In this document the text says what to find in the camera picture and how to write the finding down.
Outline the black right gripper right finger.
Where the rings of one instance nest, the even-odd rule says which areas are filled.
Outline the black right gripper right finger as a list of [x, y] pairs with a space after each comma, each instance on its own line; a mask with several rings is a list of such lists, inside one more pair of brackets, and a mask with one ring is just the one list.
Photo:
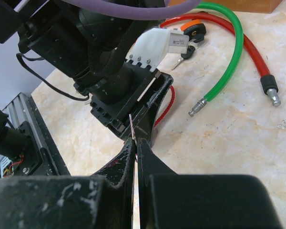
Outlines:
[[262, 182], [251, 175], [177, 174], [137, 141], [143, 229], [280, 229]]

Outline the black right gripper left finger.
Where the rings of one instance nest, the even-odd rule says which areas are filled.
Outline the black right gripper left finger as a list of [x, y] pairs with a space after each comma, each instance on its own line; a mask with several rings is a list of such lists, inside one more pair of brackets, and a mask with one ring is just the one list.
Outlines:
[[131, 229], [135, 142], [91, 176], [0, 180], [0, 229]]

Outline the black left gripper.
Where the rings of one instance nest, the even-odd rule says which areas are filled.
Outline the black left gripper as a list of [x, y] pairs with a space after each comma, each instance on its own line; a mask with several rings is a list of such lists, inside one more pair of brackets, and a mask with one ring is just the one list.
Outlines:
[[171, 75], [150, 66], [124, 62], [112, 75], [95, 77], [89, 69], [74, 81], [83, 96], [91, 94], [91, 114], [119, 139], [131, 137], [129, 116], [135, 137], [153, 145], [153, 129], [160, 106], [173, 83]]

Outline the small silver key pair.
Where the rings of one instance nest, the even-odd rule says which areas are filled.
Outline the small silver key pair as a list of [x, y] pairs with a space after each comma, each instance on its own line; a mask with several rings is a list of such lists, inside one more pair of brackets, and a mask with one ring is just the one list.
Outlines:
[[131, 114], [129, 114], [129, 122], [130, 122], [130, 129], [131, 129], [132, 140], [136, 141], [135, 130], [134, 130], [134, 126], [133, 126], [133, 119], [132, 119], [132, 115]]

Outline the black head key bunch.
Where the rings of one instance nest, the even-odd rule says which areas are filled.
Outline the black head key bunch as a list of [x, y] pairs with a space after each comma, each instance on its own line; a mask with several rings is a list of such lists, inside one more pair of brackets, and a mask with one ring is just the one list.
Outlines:
[[192, 57], [194, 52], [198, 49], [199, 43], [204, 41], [204, 35], [198, 34], [194, 36], [188, 43], [187, 51], [186, 53], [183, 53], [180, 55], [180, 58], [177, 60], [175, 65], [171, 68], [171, 70], [174, 70], [176, 67], [178, 67], [184, 60], [188, 60]]

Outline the orange black padlock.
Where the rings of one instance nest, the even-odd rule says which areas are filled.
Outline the orange black padlock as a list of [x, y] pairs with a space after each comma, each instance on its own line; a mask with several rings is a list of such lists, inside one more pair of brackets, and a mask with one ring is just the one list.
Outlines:
[[184, 35], [194, 38], [197, 35], [206, 35], [206, 27], [200, 20], [192, 20], [180, 27]]

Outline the red cable lock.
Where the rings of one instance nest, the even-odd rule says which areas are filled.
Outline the red cable lock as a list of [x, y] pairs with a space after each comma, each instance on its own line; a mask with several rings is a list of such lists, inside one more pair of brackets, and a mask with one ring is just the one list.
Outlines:
[[230, 31], [233, 35], [235, 35], [235, 49], [232, 59], [221, 79], [204, 96], [203, 98], [204, 101], [209, 102], [213, 100], [223, 90], [223, 88], [227, 85], [227, 83], [231, 79], [232, 74], [234, 73], [238, 65], [243, 49], [246, 49], [260, 74], [260, 83], [262, 85], [264, 94], [266, 94], [270, 98], [273, 106], [275, 107], [280, 106], [281, 101], [278, 96], [278, 86], [276, 83], [276, 79], [271, 74], [268, 66], [266, 65], [263, 57], [255, 47], [255, 45], [250, 41], [250, 39], [246, 35], [244, 35], [242, 25], [236, 15], [233, 15], [232, 18], [226, 20], [219, 16], [202, 11], [197, 13], [188, 13], [167, 19], [165, 22], [161, 23], [160, 27], [163, 28], [170, 24], [185, 20], [211, 21], [215, 24], [222, 26], [226, 30]]

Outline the green cable lock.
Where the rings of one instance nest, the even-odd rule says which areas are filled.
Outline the green cable lock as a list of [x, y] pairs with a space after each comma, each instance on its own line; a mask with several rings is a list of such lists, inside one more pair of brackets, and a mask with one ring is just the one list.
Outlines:
[[[233, 15], [235, 15], [230, 9], [217, 3], [202, 2], [197, 6], [197, 8], [216, 11], [224, 15], [228, 20], [232, 18]], [[203, 100], [204, 96], [221, 79], [232, 59], [234, 49], [229, 48], [226, 51], [225, 46], [216, 48], [216, 44], [226, 45], [227, 42], [224, 41], [223, 37], [214, 39], [211, 42], [211, 51], [208, 51], [206, 57], [203, 58], [203, 60], [210, 58], [210, 60], [208, 60], [209, 65], [205, 66], [206, 69], [199, 67], [198, 71], [194, 71], [195, 76], [187, 77], [187, 87], [194, 91], [198, 91], [198, 102], [189, 112], [191, 117], [198, 113], [207, 104], [207, 102]]]

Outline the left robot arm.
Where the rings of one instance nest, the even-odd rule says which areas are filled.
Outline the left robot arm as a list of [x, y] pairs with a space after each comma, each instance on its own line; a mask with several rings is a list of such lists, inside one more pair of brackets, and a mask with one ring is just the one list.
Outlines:
[[0, 0], [0, 43], [17, 33], [19, 53], [36, 52], [74, 80], [91, 113], [119, 139], [152, 142], [160, 105], [173, 78], [128, 51], [160, 20], [98, 14], [61, 0]]

